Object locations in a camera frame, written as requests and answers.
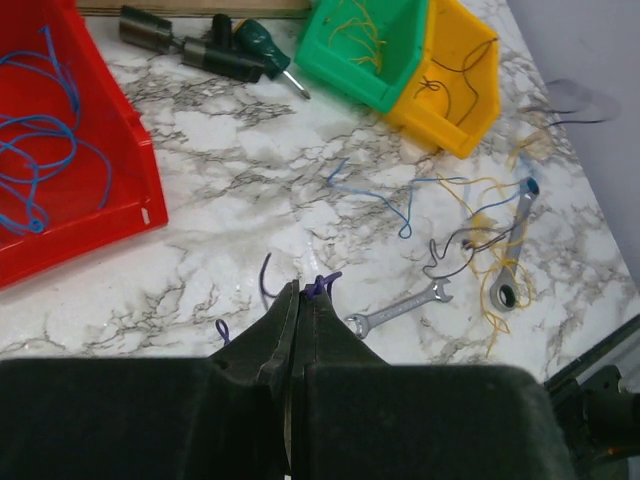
combination wrench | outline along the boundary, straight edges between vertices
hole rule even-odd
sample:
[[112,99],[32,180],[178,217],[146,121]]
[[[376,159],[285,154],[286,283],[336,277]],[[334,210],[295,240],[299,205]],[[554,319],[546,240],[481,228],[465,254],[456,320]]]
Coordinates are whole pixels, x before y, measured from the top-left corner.
[[527,217],[531,211],[531,205],[540,194],[540,188],[533,178],[528,177],[521,182],[520,192],[520,200],[518,200],[518,207],[513,218],[514,227],[509,235],[507,250],[504,253],[504,266],[489,289],[491,303],[501,312],[509,312],[518,304],[518,286],[514,269],[520,258]]
[[351,314],[345,319],[345,323],[347,323],[347,325],[352,324],[352,331],[359,338],[364,339],[369,332],[378,325],[388,322],[400,315],[404,315],[425,303],[433,302],[434,300],[443,303],[450,302],[453,297],[444,292],[444,286],[447,283],[449,283],[449,280],[446,278],[434,280],[423,292],[370,315],[364,315],[362,313]]

table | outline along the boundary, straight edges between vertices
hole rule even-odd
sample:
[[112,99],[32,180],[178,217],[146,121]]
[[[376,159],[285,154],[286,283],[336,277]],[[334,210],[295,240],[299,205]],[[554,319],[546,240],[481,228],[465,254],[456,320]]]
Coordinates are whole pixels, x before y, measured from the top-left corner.
[[[428,285],[427,243],[463,221],[460,205],[435,183],[417,187],[411,238],[381,201],[327,185],[366,187],[406,209],[407,183],[441,174],[523,176],[505,168],[517,105],[544,98],[542,81],[504,0],[466,0],[500,36],[504,114],[464,161],[423,151],[368,108],[319,83],[304,101],[284,80],[239,85],[122,44],[117,20],[88,27],[116,80],[153,136],[169,226],[69,262],[0,293],[0,355],[204,356],[263,313],[266,283],[342,271],[334,285],[341,317],[373,311]],[[174,31],[203,33],[208,21],[176,20]],[[266,21],[292,53],[302,23]],[[374,330],[366,343],[391,363],[507,363],[544,380],[640,310],[640,297],[571,146],[556,131],[554,155],[533,166],[541,187],[521,263],[534,286],[530,308],[505,318],[490,353],[492,327],[471,271],[447,285],[454,300],[429,304]],[[472,202],[490,184],[471,188]],[[453,187],[458,193],[463,188]],[[508,207],[490,216],[508,222]]]

wooden board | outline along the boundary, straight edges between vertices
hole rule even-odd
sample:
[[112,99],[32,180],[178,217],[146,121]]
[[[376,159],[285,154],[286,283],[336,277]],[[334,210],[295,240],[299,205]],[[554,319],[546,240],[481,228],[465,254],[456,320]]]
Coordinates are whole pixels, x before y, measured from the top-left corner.
[[[77,0],[84,15],[117,15],[122,0]],[[226,13],[234,17],[303,17],[309,12],[309,0],[132,0],[131,7],[163,16],[204,16]]]

white wall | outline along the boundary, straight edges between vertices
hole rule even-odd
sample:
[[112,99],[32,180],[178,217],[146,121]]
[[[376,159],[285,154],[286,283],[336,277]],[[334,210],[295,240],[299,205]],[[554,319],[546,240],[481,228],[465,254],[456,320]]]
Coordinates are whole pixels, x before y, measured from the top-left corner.
[[622,105],[567,131],[640,285],[640,0],[507,0],[545,81],[571,78]]

screwdriver shaft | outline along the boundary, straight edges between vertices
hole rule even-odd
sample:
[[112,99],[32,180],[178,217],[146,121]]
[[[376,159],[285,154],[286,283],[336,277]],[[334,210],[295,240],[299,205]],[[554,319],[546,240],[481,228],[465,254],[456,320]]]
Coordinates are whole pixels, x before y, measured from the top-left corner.
[[302,85],[300,85],[300,82],[298,82],[293,75],[291,75],[288,71],[284,70],[282,72],[282,75],[284,75],[286,77],[287,80],[289,80],[291,82],[291,84],[296,87],[300,93],[302,94],[302,96],[304,98],[306,98],[307,100],[311,100],[311,94],[309,93],[309,91],[304,88]]

